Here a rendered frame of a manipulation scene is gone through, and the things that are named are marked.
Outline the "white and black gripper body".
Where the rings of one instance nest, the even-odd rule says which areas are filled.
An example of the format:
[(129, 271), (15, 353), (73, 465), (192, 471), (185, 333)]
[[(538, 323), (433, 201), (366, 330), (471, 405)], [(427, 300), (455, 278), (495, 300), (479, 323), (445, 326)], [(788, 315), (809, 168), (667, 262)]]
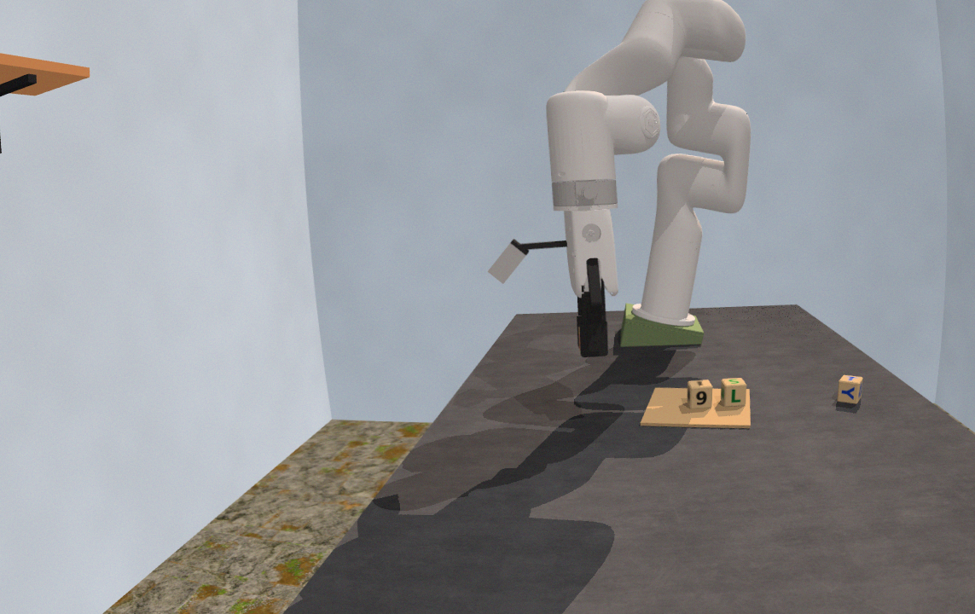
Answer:
[[(612, 296), (618, 294), (615, 245), (611, 209), (616, 205), (554, 206), (564, 211), (566, 231), (566, 261), (574, 295), (582, 297), (589, 291), (586, 260), (599, 259), (599, 275)], [(591, 232), (593, 229), (593, 234)], [(584, 291), (582, 291), (584, 285)]]

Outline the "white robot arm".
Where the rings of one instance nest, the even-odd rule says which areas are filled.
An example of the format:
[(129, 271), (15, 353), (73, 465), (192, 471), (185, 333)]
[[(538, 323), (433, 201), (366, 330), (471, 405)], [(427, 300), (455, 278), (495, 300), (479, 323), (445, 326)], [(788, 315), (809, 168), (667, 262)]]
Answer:
[(744, 205), (750, 120), (745, 110), (713, 101), (705, 60), (733, 62), (745, 45), (743, 20), (722, 0), (646, 0), (621, 44), (547, 101), (554, 206), (618, 203), (613, 155), (653, 147), (661, 120), (638, 95), (666, 81), (668, 141), (723, 157), (671, 154), (659, 163), (646, 286), (632, 308), (640, 318), (694, 325), (688, 312), (702, 227), (693, 207), (736, 213)]

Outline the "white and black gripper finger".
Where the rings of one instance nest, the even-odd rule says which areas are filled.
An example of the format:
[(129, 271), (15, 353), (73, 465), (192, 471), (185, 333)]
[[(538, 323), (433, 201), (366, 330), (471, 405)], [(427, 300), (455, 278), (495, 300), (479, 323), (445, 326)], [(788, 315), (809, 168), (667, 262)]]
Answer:
[(586, 260), (586, 272), (589, 296), (582, 294), (580, 298), (580, 352), (583, 357), (605, 356), (608, 354), (606, 304), (603, 279), (600, 283), (599, 259)]
[[(589, 296), (589, 292), (584, 292), (584, 296)], [(579, 315), (581, 316), (580, 297), (577, 297), (577, 311), (579, 311)], [(582, 323), (582, 317), (577, 317), (577, 345), (579, 345), (579, 323)]]

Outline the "tan flat mat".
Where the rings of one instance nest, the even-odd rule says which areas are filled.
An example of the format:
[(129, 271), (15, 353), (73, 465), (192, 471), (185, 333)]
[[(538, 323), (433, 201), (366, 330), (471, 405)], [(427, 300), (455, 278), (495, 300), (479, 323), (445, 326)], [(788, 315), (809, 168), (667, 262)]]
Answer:
[(750, 389), (745, 407), (724, 407), (721, 389), (712, 389), (712, 407), (691, 409), (688, 388), (655, 388), (641, 425), (750, 428)]

